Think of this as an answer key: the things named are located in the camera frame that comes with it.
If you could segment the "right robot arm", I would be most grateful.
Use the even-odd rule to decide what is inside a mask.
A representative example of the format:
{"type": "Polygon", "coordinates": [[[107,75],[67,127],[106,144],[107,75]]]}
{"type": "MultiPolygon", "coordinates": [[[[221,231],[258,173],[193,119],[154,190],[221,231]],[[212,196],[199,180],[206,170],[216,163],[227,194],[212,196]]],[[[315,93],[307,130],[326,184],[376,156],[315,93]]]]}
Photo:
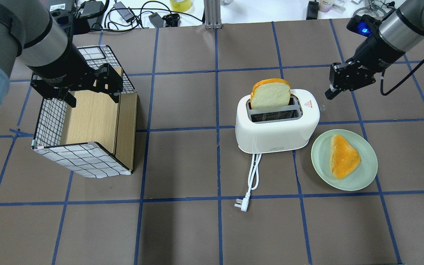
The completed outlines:
{"type": "Polygon", "coordinates": [[[424,0],[407,0],[382,20],[354,15],[346,27],[365,40],[346,62],[331,65],[328,100],[375,83],[376,73],[384,72],[424,39],[424,0]]]}

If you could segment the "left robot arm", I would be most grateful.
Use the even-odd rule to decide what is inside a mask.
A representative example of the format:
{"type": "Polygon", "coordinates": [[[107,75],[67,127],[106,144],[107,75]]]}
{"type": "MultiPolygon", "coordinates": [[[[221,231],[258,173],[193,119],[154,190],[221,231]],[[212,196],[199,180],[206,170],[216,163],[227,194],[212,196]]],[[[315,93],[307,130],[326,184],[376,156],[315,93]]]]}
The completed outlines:
{"type": "Polygon", "coordinates": [[[118,103],[122,77],[107,63],[91,68],[72,42],[73,35],[90,31],[88,20],[104,12],[50,11],[38,0],[0,0],[0,106],[17,57],[32,70],[31,86],[46,100],[76,107],[72,92],[88,90],[118,103]]]}

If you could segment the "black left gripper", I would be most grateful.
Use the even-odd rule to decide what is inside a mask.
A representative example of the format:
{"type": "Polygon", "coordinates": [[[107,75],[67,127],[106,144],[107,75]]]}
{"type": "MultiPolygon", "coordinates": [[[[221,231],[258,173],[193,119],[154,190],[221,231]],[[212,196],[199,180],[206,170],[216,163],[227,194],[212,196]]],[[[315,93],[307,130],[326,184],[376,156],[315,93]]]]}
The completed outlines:
{"type": "Polygon", "coordinates": [[[114,103],[120,103],[123,92],[121,74],[108,63],[91,67],[75,47],[68,48],[52,63],[30,69],[30,85],[44,99],[61,99],[75,108],[77,100],[70,92],[91,91],[107,94],[114,103]]]}

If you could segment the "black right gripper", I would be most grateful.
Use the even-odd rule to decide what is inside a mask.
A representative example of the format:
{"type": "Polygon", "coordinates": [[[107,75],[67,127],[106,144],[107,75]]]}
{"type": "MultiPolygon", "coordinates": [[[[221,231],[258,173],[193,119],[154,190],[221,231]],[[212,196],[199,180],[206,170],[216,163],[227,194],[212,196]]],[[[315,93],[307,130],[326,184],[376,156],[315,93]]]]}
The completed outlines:
{"type": "Polygon", "coordinates": [[[380,35],[371,35],[360,44],[346,62],[331,64],[330,86],[325,97],[333,100],[341,92],[354,91],[375,83],[381,73],[405,54],[387,44],[380,35]]]}

